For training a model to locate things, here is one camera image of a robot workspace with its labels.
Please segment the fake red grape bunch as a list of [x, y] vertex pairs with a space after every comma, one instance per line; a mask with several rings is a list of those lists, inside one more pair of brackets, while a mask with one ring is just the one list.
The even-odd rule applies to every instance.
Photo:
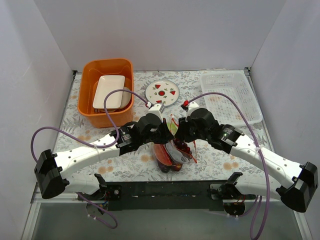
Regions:
[[179, 140], [177, 138], [173, 139], [173, 143], [174, 143], [175, 147], [178, 150], [180, 150], [180, 151], [182, 151], [182, 152], [184, 152], [186, 154], [191, 154], [192, 153], [191, 152], [191, 148], [187, 145], [187, 143], [185, 143], [185, 142], [183, 142], [183, 141], [181, 141], [181, 140]]

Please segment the clear orange zip top bag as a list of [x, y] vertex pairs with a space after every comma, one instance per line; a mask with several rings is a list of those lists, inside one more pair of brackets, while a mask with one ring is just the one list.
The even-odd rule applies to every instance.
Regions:
[[182, 152], [181, 150], [177, 149], [173, 139], [164, 144], [164, 147], [167, 151], [167, 153], [169, 154], [171, 161], [172, 161], [172, 165], [171, 166], [166, 166], [161, 164], [155, 154], [154, 154], [154, 149], [152, 145], [152, 151], [153, 151], [153, 155], [156, 159], [157, 162], [157, 166], [160, 169], [160, 171], [162, 171], [163, 173], [168, 173], [169, 171], [174, 171], [174, 172], [179, 172], [182, 168], [183, 165], [185, 164], [193, 164], [193, 163], [197, 163], [197, 147], [196, 147], [196, 142], [192, 141], [190, 143], [187, 143], [187, 145], [190, 147], [191, 150], [191, 154], [187, 154], [185, 152]]

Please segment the fake watermelon slice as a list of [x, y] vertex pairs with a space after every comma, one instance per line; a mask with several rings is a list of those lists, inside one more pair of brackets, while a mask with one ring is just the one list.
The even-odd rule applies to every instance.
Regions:
[[156, 159], [165, 166], [171, 166], [172, 160], [163, 144], [154, 144], [153, 152]]

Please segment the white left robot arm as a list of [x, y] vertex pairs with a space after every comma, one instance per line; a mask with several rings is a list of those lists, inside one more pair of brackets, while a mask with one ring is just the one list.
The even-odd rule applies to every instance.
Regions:
[[51, 199], [64, 192], [80, 192], [101, 200], [107, 193], [103, 178], [98, 174], [77, 175], [77, 171], [102, 160], [134, 152], [148, 143], [167, 144], [173, 138], [166, 120], [148, 113], [138, 122], [128, 122], [85, 146], [57, 153], [51, 149], [44, 150], [34, 168], [41, 196]]

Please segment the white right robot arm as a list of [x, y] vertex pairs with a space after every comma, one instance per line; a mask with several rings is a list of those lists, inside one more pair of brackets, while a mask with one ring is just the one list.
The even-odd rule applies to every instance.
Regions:
[[265, 196], [304, 213], [318, 188], [318, 168], [313, 163], [300, 164], [264, 147], [257, 147], [248, 135], [230, 124], [218, 123], [205, 108], [197, 108], [186, 117], [179, 118], [175, 138], [186, 143], [206, 141], [214, 149], [247, 161], [268, 175], [258, 178], [242, 172], [233, 173], [215, 191], [223, 198]]

